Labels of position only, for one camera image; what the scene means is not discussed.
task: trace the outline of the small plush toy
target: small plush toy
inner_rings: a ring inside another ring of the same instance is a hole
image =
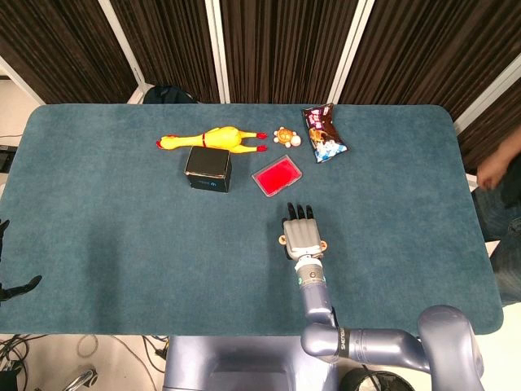
[[[268,148],[266,145],[259,145],[258,147],[247,147],[241,145],[243,138],[267,138],[266,133],[251,133],[243,132],[233,126],[223,126],[222,128],[214,128],[191,137],[179,137],[174,134],[163,136],[155,144],[159,149],[175,149],[178,147],[208,147],[216,149],[227,149],[232,153],[244,152],[264,152]]]
[[[274,141],[276,143],[284,144],[286,148],[289,148],[291,146],[298,147],[300,145],[299,135],[293,130],[289,130],[284,126],[281,126],[280,128],[278,128],[278,130],[275,130],[274,136]]]

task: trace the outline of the black box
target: black box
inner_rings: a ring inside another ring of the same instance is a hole
[[[185,174],[194,189],[227,193],[230,189],[230,152],[224,149],[192,147]]]

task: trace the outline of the jeans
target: jeans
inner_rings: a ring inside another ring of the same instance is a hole
[[[503,183],[491,191],[472,192],[485,242],[500,240],[490,257],[503,305],[521,301],[521,204],[507,208]]]

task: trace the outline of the person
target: person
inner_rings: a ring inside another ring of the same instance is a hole
[[[503,305],[521,301],[521,125],[478,167],[472,192]]]

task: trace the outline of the backpack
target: backpack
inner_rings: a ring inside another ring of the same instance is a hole
[[[197,103],[190,94],[175,86],[155,86],[149,89],[143,104]]]

